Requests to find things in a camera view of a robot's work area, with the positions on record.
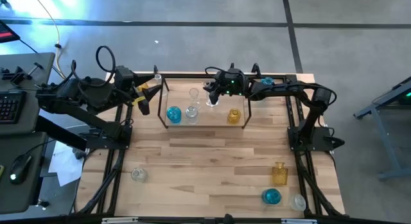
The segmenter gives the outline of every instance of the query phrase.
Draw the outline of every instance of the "white paper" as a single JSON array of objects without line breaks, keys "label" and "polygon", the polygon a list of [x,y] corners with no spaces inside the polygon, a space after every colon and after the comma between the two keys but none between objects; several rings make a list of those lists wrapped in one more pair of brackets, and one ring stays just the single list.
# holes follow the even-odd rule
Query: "white paper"
[{"label": "white paper", "polygon": [[49,173],[57,173],[60,186],[66,185],[81,177],[83,161],[84,158],[76,159],[72,148],[57,141],[51,158]]}]

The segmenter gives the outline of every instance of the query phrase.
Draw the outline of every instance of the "yellow glass bottle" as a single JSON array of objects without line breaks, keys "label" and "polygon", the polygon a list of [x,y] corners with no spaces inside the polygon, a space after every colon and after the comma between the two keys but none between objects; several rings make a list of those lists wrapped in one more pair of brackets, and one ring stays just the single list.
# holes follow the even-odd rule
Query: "yellow glass bottle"
[{"label": "yellow glass bottle", "polygon": [[284,168],[284,162],[276,162],[272,168],[272,182],[274,185],[287,185],[288,169]]},{"label": "yellow glass bottle", "polygon": [[240,120],[241,112],[237,108],[232,108],[229,112],[228,121],[230,124],[236,124]]}]

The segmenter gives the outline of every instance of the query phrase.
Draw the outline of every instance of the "computer mouse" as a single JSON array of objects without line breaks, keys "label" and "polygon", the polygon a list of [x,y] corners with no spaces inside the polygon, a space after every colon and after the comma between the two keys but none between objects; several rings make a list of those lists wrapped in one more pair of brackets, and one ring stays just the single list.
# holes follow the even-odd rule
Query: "computer mouse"
[{"label": "computer mouse", "polygon": [[26,153],[14,160],[10,168],[10,182],[12,184],[19,185],[26,180],[32,158],[30,154]]}]

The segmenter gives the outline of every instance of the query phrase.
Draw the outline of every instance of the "gray floor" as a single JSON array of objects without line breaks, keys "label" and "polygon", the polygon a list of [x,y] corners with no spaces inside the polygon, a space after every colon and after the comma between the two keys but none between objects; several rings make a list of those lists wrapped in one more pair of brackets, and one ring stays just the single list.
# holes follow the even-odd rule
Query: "gray floor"
[{"label": "gray floor", "polygon": [[[48,18],[33,0],[9,0],[0,18]],[[285,22],[282,0],[42,0],[59,19],[97,21],[229,21]],[[411,0],[290,0],[294,22],[411,23]],[[37,51],[53,51],[57,37],[53,26],[11,25]],[[69,72],[76,59],[82,76],[103,77],[94,60],[99,45],[110,46],[118,64],[133,70],[201,71],[215,65],[249,71],[254,62],[261,70],[294,73],[287,28],[205,28],[59,26],[65,53],[61,66]],[[345,146],[335,152],[338,180],[346,212],[356,218],[411,223],[411,178],[380,182],[376,174],[390,168],[371,117],[357,121],[353,112],[410,76],[411,30],[296,29],[304,73],[338,93],[337,102],[325,114],[329,126]],[[0,44],[0,55],[29,53],[20,42]],[[53,73],[52,81],[58,81]],[[47,115],[62,126],[80,122],[70,117]],[[399,148],[401,161],[411,156],[404,139],[408,130],[398,115],[383,116]],[[66,189],[73,193],[73,187]],[[44,215],[64,214],[61,209]],[[40,215],[0,216],[0,219]]]}]

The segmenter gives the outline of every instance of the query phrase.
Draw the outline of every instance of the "wooden tabletop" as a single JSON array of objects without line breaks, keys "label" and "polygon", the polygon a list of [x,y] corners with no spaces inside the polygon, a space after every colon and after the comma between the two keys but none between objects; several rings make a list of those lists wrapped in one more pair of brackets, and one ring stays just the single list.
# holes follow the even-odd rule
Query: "wooden tabletop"
[{"label": "wooden tabletop", "polygon": [[[297,74],[297,78],[314,82],[312,74]],[[167,82],[171,91],[184,91],[188,97],[187,89],[198,80],[167,79]],[[307,93],[311,97],[312,92],[307,90]],[[132,143],[123,164],[116,216],[223,217],[229,213],[237,218],[303,217],[302,212],[292,210],[289,204],[290,195],[299,193],[299,183],[286,134],[289,123],[285,98],[252,102],[252,117],[245,129],[238,126],[165,129],[157,117],[158,104],[157,95],[150,102],[148,116],[142,116],[137,107],[133,109]],[[100,117],[113,121],[115,114],[116,109],[111,109]],[[76,199],[79,209],[101,184],[107,152],[95,151],[85,163]],[[344,213],[331,157],[322,152],[312,155],[319,187],[335,209]],[[276,162],[284,162],[288,168],[286,186],[272,185],[271,170]],[[148,172],[145,183],[131,179],[130,173],[136,167]],[[283,197],[279,205],[265,205],[261,200],[261,193],[272,187]],[[314,211],[311,189],[308,199]]]}]

